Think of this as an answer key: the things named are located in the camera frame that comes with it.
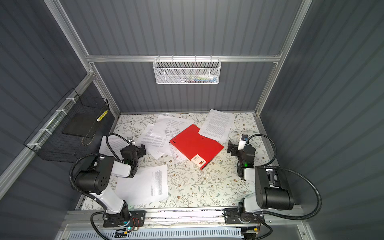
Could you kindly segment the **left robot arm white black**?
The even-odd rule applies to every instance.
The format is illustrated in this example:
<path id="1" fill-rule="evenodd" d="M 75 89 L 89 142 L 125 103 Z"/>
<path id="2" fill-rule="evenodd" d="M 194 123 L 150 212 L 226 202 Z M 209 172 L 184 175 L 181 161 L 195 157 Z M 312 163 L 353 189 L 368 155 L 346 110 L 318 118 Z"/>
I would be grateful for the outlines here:
<path id="1" fill-rule="evenodd" d="M 130 231 L 144 225 L 145 211 L 130 211 L 109 185 L 111 175 L 133 178 L 138 171 L 139 158 L 147 154 L 146 147 L 128 145 L 121 149 L 123 162 L 114 156 L 94 153 L 77 159 L 71 166 L 69 181 L 71 187 L 99 204 L 105 228 L 120 227 Z"/>

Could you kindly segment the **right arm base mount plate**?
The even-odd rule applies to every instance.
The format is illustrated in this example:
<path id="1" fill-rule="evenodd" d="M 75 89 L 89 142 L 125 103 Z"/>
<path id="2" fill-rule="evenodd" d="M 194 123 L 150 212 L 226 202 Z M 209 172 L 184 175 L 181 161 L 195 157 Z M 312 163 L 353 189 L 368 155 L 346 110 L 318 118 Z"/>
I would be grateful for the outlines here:
<path id="1" fill-rule="evenodd" d="M 261 221 L 265 220 L 262 214 L 241 213 L 239 208 L 225 208 L 221 212 L 225 218 L 225 223 L 228 225 L 261 224 Z"/>

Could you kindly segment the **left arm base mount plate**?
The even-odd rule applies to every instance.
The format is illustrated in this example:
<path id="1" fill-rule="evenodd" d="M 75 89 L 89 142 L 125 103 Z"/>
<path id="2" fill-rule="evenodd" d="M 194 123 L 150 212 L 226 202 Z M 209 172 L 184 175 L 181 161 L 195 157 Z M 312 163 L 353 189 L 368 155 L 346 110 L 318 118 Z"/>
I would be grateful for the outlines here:
<path id="1" fill-rule="evenodd" d="M 146 211 L 130 211 L 129 214 L 103 214 L 103 227 L 114 228 L 123 227 L 128 224 L 127 227 L 142 227 L 144 225 L 146 217 Z"/>

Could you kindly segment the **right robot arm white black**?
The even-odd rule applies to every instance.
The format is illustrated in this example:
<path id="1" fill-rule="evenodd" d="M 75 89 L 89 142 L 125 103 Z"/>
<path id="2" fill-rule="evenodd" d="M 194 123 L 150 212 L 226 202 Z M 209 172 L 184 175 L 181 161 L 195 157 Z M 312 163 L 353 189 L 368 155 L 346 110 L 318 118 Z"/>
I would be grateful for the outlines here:
<path id="1" fill-rule="evenodd" d="M 255 137 L 266 138 L 274 153 L 271 160 L 260 166 L 254 165 L 256 149 L 250 144 L 250 140 Z M 240 221 L 247 222 L 251 214 L 261 216 L 258 213 L 260 210 L 289 211 L 294 208 L 286 174 L 271 167 L 277 157 L 277 148 L 270 137 L 263 134 L 241 135 L 238 144 L 228 142 L 227 152 L 238 159 L 236 168 L 239 178 L 255 184 L 255 196 L 243 198 L 239 202 L 236 217 Z"/>

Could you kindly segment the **red folder black inside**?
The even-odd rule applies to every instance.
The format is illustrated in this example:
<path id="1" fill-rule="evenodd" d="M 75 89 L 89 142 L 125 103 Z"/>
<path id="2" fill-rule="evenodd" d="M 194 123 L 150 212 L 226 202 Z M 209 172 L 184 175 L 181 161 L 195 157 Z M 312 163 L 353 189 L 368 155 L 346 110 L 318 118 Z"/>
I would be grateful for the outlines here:
<path id="1" fill-rule="evenodd" d="M 196 125 L 190 125 L 173 137 L 170 144 L 203 170 L 224 149 L 224 146 L 200 135 L 199 131 Z"/>

